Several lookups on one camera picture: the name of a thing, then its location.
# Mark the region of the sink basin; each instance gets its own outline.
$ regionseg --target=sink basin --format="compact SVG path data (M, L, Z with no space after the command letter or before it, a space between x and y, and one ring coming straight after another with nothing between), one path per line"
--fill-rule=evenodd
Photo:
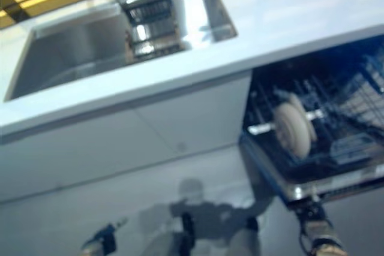
M6 100L234 36L220 0L124 0L33 29Z

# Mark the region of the white cabinet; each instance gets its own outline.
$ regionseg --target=white cabinet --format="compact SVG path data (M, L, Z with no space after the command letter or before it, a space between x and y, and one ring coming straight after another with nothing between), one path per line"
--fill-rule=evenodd
M171 149L132 109L0 146L0 201L164 161Z
M178 154L238 141L251 71L201 83L140 103L136 110Z
M249 71L118 104L3 143L0 201L234 144L250 78Z

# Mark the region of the dishwasher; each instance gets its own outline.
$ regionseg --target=dishwasher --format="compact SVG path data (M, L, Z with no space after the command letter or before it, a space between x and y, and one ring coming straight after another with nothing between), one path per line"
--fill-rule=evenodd
M303 250L347 255L322 203L384 185L384 35L255 68L240 147L296 213Z

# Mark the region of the dishwasher rack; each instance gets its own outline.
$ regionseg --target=dishwasher rack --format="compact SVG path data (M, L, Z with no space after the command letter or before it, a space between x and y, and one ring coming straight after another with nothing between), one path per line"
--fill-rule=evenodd
M290 93L317 134L306 159L274 132ZM255 68L243 129L241 145L291 200L384 179L384 36Z

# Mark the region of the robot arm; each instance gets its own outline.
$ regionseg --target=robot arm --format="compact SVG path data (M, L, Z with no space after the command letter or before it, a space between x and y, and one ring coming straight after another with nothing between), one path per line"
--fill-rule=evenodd
M348 256L320 203L315 202L306 208L299 209L296 215L301 225L301 246L307 255ZM309 251L304 248L303 237L311 243Z

